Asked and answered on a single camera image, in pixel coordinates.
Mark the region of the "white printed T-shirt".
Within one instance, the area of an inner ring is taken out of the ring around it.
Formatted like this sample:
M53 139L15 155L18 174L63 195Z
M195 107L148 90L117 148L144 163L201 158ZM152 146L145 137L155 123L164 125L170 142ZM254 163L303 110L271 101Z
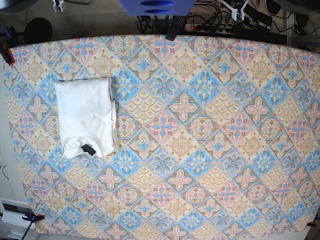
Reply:
M54 82L65 158L85 153L103 158L118 149L111 83L111 77Z

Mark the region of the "colourful patterned tablecloth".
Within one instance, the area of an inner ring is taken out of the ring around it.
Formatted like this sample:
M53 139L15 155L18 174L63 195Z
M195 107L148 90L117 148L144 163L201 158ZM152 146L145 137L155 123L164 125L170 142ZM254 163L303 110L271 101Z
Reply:
M239 240L320 207L320 56L208 36L116 35L12 49L4 91L36 231ZM118 151L67 159L54 83L112 77Z

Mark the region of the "black remote-like device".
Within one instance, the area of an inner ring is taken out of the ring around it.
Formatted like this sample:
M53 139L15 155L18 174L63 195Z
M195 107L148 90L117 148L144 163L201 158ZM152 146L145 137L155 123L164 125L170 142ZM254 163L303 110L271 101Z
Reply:
M182 28L185 27L187 21L187 16L174 15L171 21L168 31L166 33L165 39L169 41L174 41L177 35L180 33Z

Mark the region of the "blue plastic box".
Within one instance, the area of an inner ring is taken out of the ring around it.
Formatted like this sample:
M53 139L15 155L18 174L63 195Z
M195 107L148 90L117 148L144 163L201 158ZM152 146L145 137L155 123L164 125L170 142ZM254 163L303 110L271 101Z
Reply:
M119 0L128 16L187 16L195 0Z

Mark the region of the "round black floor object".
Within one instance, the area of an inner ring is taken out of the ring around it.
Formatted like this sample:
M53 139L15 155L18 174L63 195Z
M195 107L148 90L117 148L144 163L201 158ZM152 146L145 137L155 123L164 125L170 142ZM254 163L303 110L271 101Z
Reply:
M31 20L25 27L23 39L26 44L37 44L50 42L53 28L50 21L43 17Z

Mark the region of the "orange black clamp left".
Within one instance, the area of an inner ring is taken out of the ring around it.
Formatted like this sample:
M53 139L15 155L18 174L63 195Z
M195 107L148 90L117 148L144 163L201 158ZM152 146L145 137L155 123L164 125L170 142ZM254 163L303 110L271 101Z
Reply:
M45 216L25 213L24 216L22 216L22 219L25 221L30 221L31 223L35 223L35 222L44 220Z

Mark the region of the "orange black clamp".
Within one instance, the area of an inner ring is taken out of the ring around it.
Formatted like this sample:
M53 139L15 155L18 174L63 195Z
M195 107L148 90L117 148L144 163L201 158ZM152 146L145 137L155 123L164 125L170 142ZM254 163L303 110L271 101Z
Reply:
M308 227L316 227L317 225L316 225L315 222L308 222L308 223L307 223L307 226L308 226Z
M24 216L22 216L22 219L25 221L30 221L31 223L35 223L35 222L44 220L45 216L25 213Z

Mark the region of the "red blue clamp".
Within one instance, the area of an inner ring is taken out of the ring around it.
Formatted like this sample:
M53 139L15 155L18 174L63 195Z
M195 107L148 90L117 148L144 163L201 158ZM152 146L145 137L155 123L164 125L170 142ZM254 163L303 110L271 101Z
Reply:
M14 59L13 54L11 52L11 48L16 43L16 39L15 39L11 29L12 28L4 26L3 27L4 33L0 34L1 37L6 37L6 43L0 44L0 54L9 66L12 66L15 63L15 59Z

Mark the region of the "orange black clamp right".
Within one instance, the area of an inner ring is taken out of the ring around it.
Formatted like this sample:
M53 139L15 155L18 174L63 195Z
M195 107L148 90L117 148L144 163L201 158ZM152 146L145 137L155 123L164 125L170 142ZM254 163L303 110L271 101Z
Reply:
M307 226L308 226L308 227L316 227L317 225L316 225L315 222L308 222L308 223L307 223Z

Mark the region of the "black power strip red switch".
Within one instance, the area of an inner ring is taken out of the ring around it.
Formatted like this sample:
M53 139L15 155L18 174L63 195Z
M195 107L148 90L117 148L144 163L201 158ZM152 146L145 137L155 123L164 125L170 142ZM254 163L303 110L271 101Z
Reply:
M218 33L218 34L230 34L233 24L198 24L198 23L187 23L184 27L186 32L191 33Z

